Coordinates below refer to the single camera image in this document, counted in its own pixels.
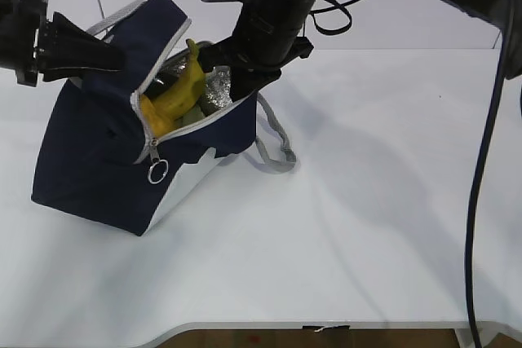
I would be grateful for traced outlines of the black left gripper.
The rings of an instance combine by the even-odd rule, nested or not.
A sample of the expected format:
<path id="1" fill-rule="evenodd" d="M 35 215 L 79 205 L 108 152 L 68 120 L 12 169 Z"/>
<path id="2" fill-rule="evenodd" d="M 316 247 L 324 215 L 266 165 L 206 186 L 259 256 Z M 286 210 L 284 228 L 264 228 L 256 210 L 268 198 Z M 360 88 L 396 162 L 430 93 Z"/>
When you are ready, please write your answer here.
<path id="1" fill-rule="evenodd" d="M 36 86 L 38 73 L 43 81 L 56 81 L 125 67 L 126 56 L 119 48 L 59 12 L 46 20 L 47 8 L 48 0 L 1 0 L 1 68 L 14 71 L 19 84 Z"/>

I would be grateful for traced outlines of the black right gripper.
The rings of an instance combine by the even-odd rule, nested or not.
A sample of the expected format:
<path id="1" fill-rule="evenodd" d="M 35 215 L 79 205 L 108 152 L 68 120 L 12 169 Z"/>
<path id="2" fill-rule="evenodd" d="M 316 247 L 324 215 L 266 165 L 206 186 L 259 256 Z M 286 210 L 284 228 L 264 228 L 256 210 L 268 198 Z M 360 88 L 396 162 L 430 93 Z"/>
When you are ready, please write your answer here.
<path id="1" fill-rule="evenodd" d="M 314 49 L 299 31 L 312 1 L 245 3 L 232 36 L 199 50 L 198 63 L 204 73 L 215 67 L 230 68 L 230 98 L 233 102 L 281 77 L 281 68 L 296 58 L 306 59 Z"/>

